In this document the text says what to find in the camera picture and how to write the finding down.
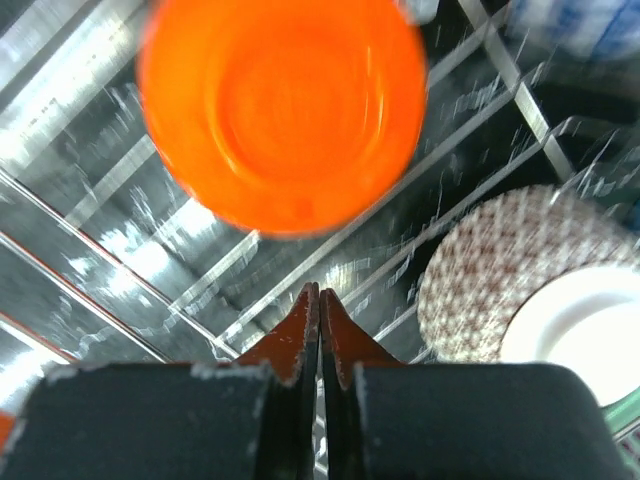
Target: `stainless steel surface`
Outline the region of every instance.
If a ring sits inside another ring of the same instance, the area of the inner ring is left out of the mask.
[[[55,352],[233,359],[306,281],[334,288],[401,360],[429,361],[414,302],[449,226],[510,188],[563,183],[596,144],[613,158],[640,105],[633,69],[506,38],[504,3],[440,2],[422,27],[428,112],[405,176],[343,228],[288,241],[225,224],[164,169],[135,83],[148,3],[0,6],[0,318],[21,326],[0,332],[17,379],[0,378],[0,408],[17,408]]]

